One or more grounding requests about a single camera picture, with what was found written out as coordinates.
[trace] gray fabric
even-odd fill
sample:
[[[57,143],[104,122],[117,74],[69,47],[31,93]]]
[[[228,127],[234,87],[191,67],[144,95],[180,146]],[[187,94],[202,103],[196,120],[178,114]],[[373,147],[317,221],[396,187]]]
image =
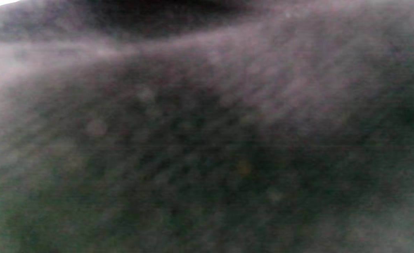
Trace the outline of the gray fabric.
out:
[[[0,253],[414,253],[414,0],[286,11],[0,43]]]

